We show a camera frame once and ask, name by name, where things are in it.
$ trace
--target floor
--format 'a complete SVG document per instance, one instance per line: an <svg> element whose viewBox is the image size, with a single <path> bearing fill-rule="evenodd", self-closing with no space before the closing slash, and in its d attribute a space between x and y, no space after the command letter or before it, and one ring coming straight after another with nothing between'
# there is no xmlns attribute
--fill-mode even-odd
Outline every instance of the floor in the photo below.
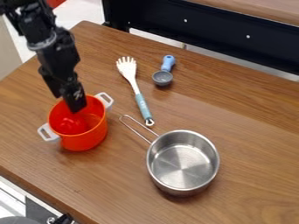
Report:
<svg viewBox="0 0 299 224"><path fill-rule="evenodd" d="M72 28L82 20L91 21L96 24L102 24L104 22L101 0L67 0L66 2L61 4L60 7L55 9L54 13L58 16L57 24L64 26L67 29ZM7 20L6 24L9 28L10 35L14 41L14 44L16 45L21 60L23 62L26 62L28 59L34 56L35 53L27 49L25 39L17 35L16 31L13 29L13 27ZM168 45L182 47L182 43L179 43L171 39L158 37L156 35L148 34L142 31L131 30L131 33L143 36L148 39L154 39L156 41L160 41ZM260 70L268 74L281 76L292 81L299 81L299 76L290 73L284 73L269 67L260 66L244 60L235 59L233 57L229 57L220 53L211 52L191 45L188 45L187 49L196 53L205 54L217 59L239 64L244 67L251 67L252 69ZM45 203L39 201L38 199L35 199L29 193L23 191L22 189L13 185L9 181L0 177L0 218L12 215L26 216L25 197L29 197L30 199L36 201L39 205L45 207L53 214L60 215L58 211L52 209Z"/></svg>

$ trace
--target wooden countertop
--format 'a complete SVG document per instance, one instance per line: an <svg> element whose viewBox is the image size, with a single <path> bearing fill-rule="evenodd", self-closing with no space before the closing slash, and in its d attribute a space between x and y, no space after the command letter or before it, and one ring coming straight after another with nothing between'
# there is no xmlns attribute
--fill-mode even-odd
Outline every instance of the wooden countertop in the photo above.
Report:
<svg viewBox="0 0 299 224"><path fill-rule="evenodd" d="M72 153L37 134L55 103L31 59L0 82L0 175L80 223L299 223L299 83L176 47L82 22L74 29L89 94L115 99L109 133L95 150ZM177 58L175 81L151 75L165 54ZM118 121L142 120L115 61L133 56L154 131L194 130L219 150L219 175L189 199L165 198L146 170L149 147Z"/></svg>
<svg viewBox="0 0 299 224"><path fill-rule="evenodd" d="M186 0L220 9L266 18L290 25L299 25L297 0Z"/></svg>

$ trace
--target black robotic arm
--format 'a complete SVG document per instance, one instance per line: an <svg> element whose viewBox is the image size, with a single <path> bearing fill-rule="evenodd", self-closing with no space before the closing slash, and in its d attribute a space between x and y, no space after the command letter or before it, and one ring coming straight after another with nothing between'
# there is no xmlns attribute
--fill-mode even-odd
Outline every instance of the black robotic arm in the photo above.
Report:
<svg viewBox="0 0 299 224"><path fill-rule="evenodd" d="M73 113L83 109L86 96L74 72L80 56L72 33L56 26L52 8L45 0L0 0L0 16L3 14L37 53L38 71L53 95L62 96Z"/></svg>

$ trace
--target white spatula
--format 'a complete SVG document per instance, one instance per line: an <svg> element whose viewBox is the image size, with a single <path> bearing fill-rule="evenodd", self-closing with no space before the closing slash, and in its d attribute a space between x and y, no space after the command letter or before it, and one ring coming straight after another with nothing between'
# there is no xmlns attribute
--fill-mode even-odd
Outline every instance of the white spatula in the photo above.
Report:
<svg viewBox="0 0 299 224"><path fill-rule="evenodd" d="M152 115L150 113L150 109L144 100L143 95L141 94L139 87L136 82L136 70L137 64L135 59L130 57L122 57L116 61L116 66L118 71L122 74L123 77L127 79L127 81L131 84L134 93L136 95L136 102L138 107L143 114L143 119L145 120L145 125L151 127L155 124Z"/></svg>

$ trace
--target silver pan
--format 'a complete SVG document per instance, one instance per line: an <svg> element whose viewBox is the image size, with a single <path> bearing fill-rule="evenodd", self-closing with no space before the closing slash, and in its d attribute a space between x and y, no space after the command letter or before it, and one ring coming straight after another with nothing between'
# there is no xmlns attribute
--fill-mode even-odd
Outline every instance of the silver pan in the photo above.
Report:
<svg viewBox="0 0 299 224"><path fill-rule="evenodd" d="M151 142L124 122L123 118L138 123L157 139ZM205 136L184 129L159 136L129 115L122 115L120 121L150 144L146 157L147 168L156 186L163 192L190 196L204 190L216 177L219 154Z"/></svg>

